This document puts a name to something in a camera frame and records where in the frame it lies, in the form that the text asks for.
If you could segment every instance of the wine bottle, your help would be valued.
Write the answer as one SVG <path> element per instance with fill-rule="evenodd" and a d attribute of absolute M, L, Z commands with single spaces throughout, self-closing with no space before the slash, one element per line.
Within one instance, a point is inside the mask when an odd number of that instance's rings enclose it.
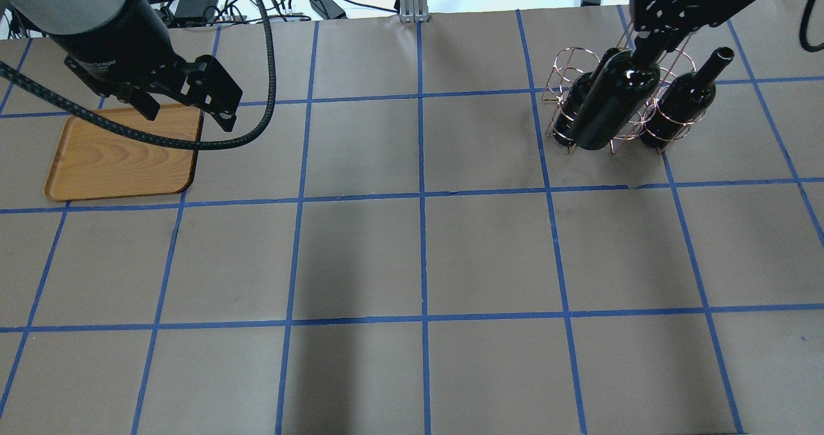
<path fill-rule="evenodd" d="M 683 125 L 695 121 L 715 100 L 715 79 L 733 61 L 731 48 L 717 48 L 704 66 L 672 81 L 659 101 L 655 115 L 644 125 L 641 141 L 662 149 L 680 133 Z"/>
<path fill-rule="evenodd" d="M 569 129 L 578 147 L 606 147 L 650 98 L 661 82 L 657 60 L 671 38 L 665 32 L 651 33 L 635 51 L 620 51 L 606 63 Z"/>
<path fill-rule="evenodd" d="M 589 91 L 592 89 L 592 84 L 595 83 L 595 79 L 598 78 L 598 75 L 601 74 L 601 70 L 604 68 L 606 63 L 612 59 L 616 53 L 620 53 L 621 49 L 619 48 L 609 48 L 606 49 L 606 53 L 604 53 L 604 57 L 601 57 L 601 61 L 598 62 L 597 68 L 594 71 L 589 71 L 575 80 L 572 87 L 569 88 L 569 95 L 567 95 L 566 100 L 564 100 L 564 104 L 561 106 L 561 111 L 558 114 L 558 119 L 556 120 L 556 126 L 552 130 L 552 136 L 556 139 L 556 141 L 560 145 L 564 145 L 564 147 L 571 147 L 575 141 L 574 138 L 569 136 L 569 126 L 572 121 L 569 118 L 575 118 L 577 112 L 581 109 L 583 105 L 583 101 L 586 100 L 586 96 L 589 95 Z"/>

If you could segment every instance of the wooden tray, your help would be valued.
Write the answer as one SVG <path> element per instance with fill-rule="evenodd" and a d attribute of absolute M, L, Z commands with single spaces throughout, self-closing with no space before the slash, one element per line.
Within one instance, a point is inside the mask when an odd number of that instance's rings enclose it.
<path fill-rule="evenodd" d="M 168 138 L 197 140 L 203 117 L 196 107 L 162 106 L 155 121 L 132 107 L 98 110 L 120 124 Z M 49 200 L 177 194 L 194 179 L 197 154 L 123 138 L 71 116 L 54 156 L 45 195 Z"/>

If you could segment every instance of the bottle neck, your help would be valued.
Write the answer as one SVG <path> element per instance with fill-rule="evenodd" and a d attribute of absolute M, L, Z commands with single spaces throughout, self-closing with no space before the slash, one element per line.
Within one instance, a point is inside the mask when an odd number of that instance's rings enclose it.
<path fill-rule="evenodd" d="M 735 53 L 731 48 L 717 48 L 713 51 L 713 54 L 709 56 L 709 59 L 704 66 L 698 70 L 695 74 L 695 78 L 693 78 L 693 83 L 695 87 L 703 88 L 706 86 L 711 85 L 715 82 L 715 79 L 718 78 L 718 75 L 721 74 L 721 71 L 724 71 L 724 68 L 733 61 L 735 57 Z"/>

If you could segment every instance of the blue tape grid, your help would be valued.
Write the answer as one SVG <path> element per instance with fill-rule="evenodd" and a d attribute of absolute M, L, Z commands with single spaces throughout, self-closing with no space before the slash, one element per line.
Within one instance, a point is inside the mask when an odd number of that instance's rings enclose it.
<path fill-rule="evenodd" d="M 621 22 L 626 25 L 626 18 L 624 18 L 621 7 L 616 7 Z M 592 191 L 609 191 L 629 189 L 626 185 L 603 185 L 603 186 L 566 186 L 553 187 L 550 185 L 550 176 L 548 176 L 547 159 L 545 159 L 544 150 L 542 147 L 543 140 L 541 134 L 541 124 L 538 118 L 538 102 L 535 96 L 532 96 L 533 119 L 536 126 L 536 139 L 538 139 L 539 158 L 541 158 L 541 171 L 544 177 L 543 188 L 529 188 L 529 189 L 482 189 L 461 192 L 426 192 L 424 179 L 424 99 L 435 97 L 451 97 L 451 96 L 474 96 L 474 95 L 511 95 L 511 94 L 534 94 L 542 92 L 542 88 L 536 88 L 532 77 L 532 63 L 530 62 L 529 49 L 527 46 L 527 36 L 523 26 L 523 18 L 521 18 L 520 10 L 516 11 L 518 19 L 518 30 L 521 37 L 521 45 L 523 45 L 524 60 L 526 63 L 529 87 L 527 89 L 501 89 L 501 90 L 477 90 L 464 92 L 440 92 L 440 93 L 425 93 L 424 92 L 424 70 L 423 70 L 423 47 L 422 47 L 422 31 L 421 25 L 417 25 L 417 51 L 418 51 L 418 92 L 408 95 L 374 95 L 374 96 L 360 96 L 360 97 L 339 97 L 339 98 L 313 98 L 312 90 L 314 86 L 315 74 L 315 60 L 317 59 L 317 40 L 318 40 L 318 24 L 315 23 L 315 33 L 312 42 L 312 65 L 309 81 L 309 92 L 306 100 L 284 100 L 279 101 L 280 104 L 306 104 L 306 125 L 304 131 L 303 143 L 303 159 L 301 159 L 301 183 L 300 191 L 297 198 L 280 198 L 280 199 L 259 199 L 259 200 L 228 200 L 228 201 L 186 201 L 185 192 L 180 196 L 179 203 L 176 204 L 162 204 L 162 205 L 123 205 L 123 206 L 108 206 L 108 207 L 83 207 L 73 206 L 66 203 L 63 207 L 41 207 L 41 208 L 12 208 L 0 209 L 0 214 L 13 213 L 40 213 L 40 212 L 60 212 L 61 219 L 58 229 L 55 233 L 53 244 L 51 246 L 49 257 L 47 258 L 44 271 L 39 282 L 38 289 L 33 300 L 32 309 L 30 310 L 29 318 L 26 326 L 21 327 L 0 327 L 0 333 L 23 333 L 21 336 L 21 343 L 18 347 L 17 354 L 12 364 L 12 370 L 9 373 L 6 385 L 3 388 L 3 396 L 0 399 L 0 416 L 3 415 L 6 401 L 12 388 L 14 376 L 17 373 L 18 365 L 24 352 L 24 345 L 30 333 L 33 332 L 73 332 L 73 331 L 102 331 L 102 330 L 150 330 L 152 336 L 147 352 L 146 364 L 144 366 L 144 375 L 142 376 L 140 392 L 138 395 L 138 403 L 135 408 L 135 418 L 133 418 L 132 433 L 133 435 L 138 431 L 139 418 L 142 408 L 142 401 L 144 400 L 148 376 L 151 370 L 152 357 L 154 345 L 156 344 L 156 335 L 158 330 L 163 329 L 223 329 L 223 328 L 245 328 L 245 327 L 273 327 L 279 326 L 285 328 L 285 341 L 283 342 L 283 358 L 279 383 L 279 396 L 277 396 L 276 408 L 276 432 L 278 435 L 282 432 L 283 423 L 283 402 L 285 402 L 286 392 L 286 370 L 288 370 L 288 351 L 289 341 L 291 337 L 292 326 L 312 327 L 312 326 L 331 326 L 332 324 L 385 324 L 385 323 L 421 323 L 422 325 L 422 340 L 423 340 L 423 374 L 424 374 L 424 428 L 427 434 L 431 433 L 431 408 L 430 408 L 430 390 L 429 390 L 429 322 L 441 321 L 466 321 L 466 320 L 523 320 L 523 319 L 562 319 L 565 321 L 565 329 L 568 339 L 568 352 L 570 358 L 571 373 L 573 376 L 574 393 L 579 412 L 579 423 L 582 433 L 586 433 L 586 417 L 585 405 L 583 405 L 583 397 L 580 388 L 580 375 L 577 369 L 577 358 L 575 355 L 574 332 L 572 327 L 572 318 L 583 317 L 638 317 L 638 315 L 704 315 L 709 326 L 710 336 L 715 348 L 716 358 L 718 359 L 719 370 L 721 371 L 722 380 L 724 381 L 724 389 L 727 392 L 727 399 L 729 399 L 730 411 L 733 415 L 733 422 L 736 426 L 736 431 L 744 433 L 744 428 L 736 408 L 733 391 L 727 376 L 726 367 L 724 365 L 724 357 L 721 352 L 721 347 L 718 341 L 718 335 L 713 324 L 714 314 L 727 313 L 741 313 L 741 312 L 757 312 L 757 311 L 810 311 L 810 310 L 824 310 L 824 303 L 807 303 L 807 304 L 789 304 L 789 305 L 750 305 L 750 306 L 710 306 L 702 279 L 700 277 L 700 269 L 698 269 L 697 258 L 695 258 L 695 251 L 692 247 L 691 238 L 689 237 L 689 228 L 686 217 L 684 216 L 682 206 L 680 206 L 680 197 L 678 189 L 695 188 L 695 187 L 720 187 L 720 186 L 739 186 L 739 185 L 797 185 L 801 191 L 801 197 L 809 212 L 813 226 L 816 233 L 824 245 L 824 232 L 821 229 L 821 223 L 816 217 L 816 213 L 812 208 L 809 196 L 804 189 L 804 183 L 824 183 L 824 178 L 801 178 L 798 171 L 792 162 L 791 156 L 786 149 L 785 143 L 780 136 L 780 132 L 775 125 L 774 118 L 770 112 L 769 106 L 766 104 L 765 98 L 760 91 L 759 85 L 770 83 L 792 83 L 805 81 L 822 81 L 824 77 L 785 77 L 785 78 L 756 78 L 750 63 L 745 56 L 744 48 L 735 31 L 732 22 L 728 22 L 730 31 L 733 34 L 733 39 L 736 42 L 736 47 L 742 60 L 749 79 L 747 80 L 722 80 L 718 81 L 719 85 L 753 85 L 754 90 L 759 98 L 760 104 L 764 109 L 765 116 L 770 124 L 771 130 L 776 141 L 779 144 L 781 151 L 785 154 L 785 159 L 788 168 L 791 170 L 792 179 L 779 180 L 740 180 L 740 181 L 708 181 L 708 182 L 675 182 L 672 176 L 671 167 L 667 156 L 663 156 L 665 168 L 668 175 L 667 183 L 651 183 L 650 185 L 643 185 L 639 189 L 671 189 L 673 200 L 675 202 L 680 224 L 685 237 L 686 246 L 688 247 L 689 258 L 691 258 L 692 267 L 697 280 L 698 292 L 702 300 L 702 306 L 698 308 L 664 308 L 664 309 L 641 309 L 641 310 L 615 310 L 615 311 L 571 311 L 568 305 L 568 298 L 566 295 L 564 269 L 562 264 L 562 256 L 560 251 L 560 242 L 558 238 L 556 217 L 554 217 L 553 194 L 557 192 L 592 192 Z M 220 28 L 217 29 L 214 40 L 214 47 L 212 47 L 212 54 L 215 54 L 218 49 L 220 39 Z M 23 67 L 26 55 L 29 52 L 32 40 L 30 40 L 24 49 L 23 56 L 17 69 Z M 2 101 L 0 101 L 0 118 L 33 118 L 33 116 L 64 116 L 67 113 L 63 112 L 47 112 L 47 113 L 12 113 L 11 115 L 4 115 L 3 108 L 8 101 L 11 94 L 12 86 L 6 89 Z M 312 115 L 312 104 L 314 103 L 330 103 L 330 102 L 353 102 L 365 100 L 394 100 L 395 98 L 415 98 L 418 100 L 418 167 L 420 167 L 420 192 L 408 192 L 408 194 L 370 194 L 370 195 L 347 195 L 337 197 L 320 197 L 320 198 L 306 198 L 304 197 L 305 181 L 306 181 L 306 160 L 309 147 L 309 127 Z M 101 98 L 98 107 L 102 107 L 103 99 Z M 263 102 L 247 102 L 241 103 L 241 106 L 262 106 Z M 426 274 L 426 198 L 430 197 L 445 197 L 452 195 L 497 195 L 497 194 L 541 194 L 544 192 L 547 195 L 548 215 L 550 216 L 550 229 L 553 235 L 554 254 L 556 255 L 556 268 L 559 277 L 559 290 L 562 298 L 563 311 L 535 311 L 525 313 L 498 313 L 498 314 L 470 314 L 470 315 L 430 315 L 427 311 L 427 274 Z M 421 315 L 412 315 L 411 317 L 359 317 L 359 318 L 327 318 L 321 320 L 294 320 L 292 318 L 292 309 L 294 308 L 294 286 L 297 271 L 297 256 L 300 238 L 301 216 L 303 215 L 303 203 L 307 201 L 353 201 L 353 200 L 372 200 L 372 199 L 391 199 L 391 198 L 418 198 L 420 200 L 420 236 L 421 236 Z M 176 245 L 177 233 L 180 229 L 180 222 L 183 217 L 183 210 L 186 207 L 215 207 L 215 206 L 229 206 L 229 205 L 266 205 L 278 203 L 297 203 L 297 215 L 295 222 L 294 247 L 292 248 L 292 271 L 290 274 L 289 283 L 289 298 L 288 298 L 288 312 L 286 313 L 286 320 L 260 320 L 260 321 L 234 321 L 234 322 L 203 322 L 203 323 L 170 323 L 164 324 L 160 321 L 162 315 L 162 306 L 165 297 L 165 287 L 167 286 L 168 276 L 171 271 L 171 262 L 174 257 L 174 246 Z M 177 218 L 174 224 L 173 237 L 170 241 L 169 252 L 167 256 L 167 265 L 165 266 L 164 276 L 162 280 L 162 288 L 159 294 L 155 319 L 152 324 L 101 324 L 101 326 L 88 326 L 87 324 L 77 324 L 77 326 L 33 326 L 33 318 L 39 305 L 39 298 L 41 298 L 45 282 L 47 280 L 51 262 L 54 252 L 58 245 L 62 228 L 64 227 L 66 217 L 71 212 L 116 212 L 116 211 L 149 211 L 176 208 Z"/>

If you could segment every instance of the robot end effector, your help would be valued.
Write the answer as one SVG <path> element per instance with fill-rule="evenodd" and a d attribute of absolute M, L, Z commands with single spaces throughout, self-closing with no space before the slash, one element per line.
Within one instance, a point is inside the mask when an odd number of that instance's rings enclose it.
<path fill-rule="evenodd" d="M 101 97 L 154 119 L 151 94 L 210 113 L 230 132 L 242 90 L 210 55 L 186 62 L 146 0 L 8 0 L 68 53 L 65 64 Z M 6 0 L 0 0 L 5 8 Z"/>

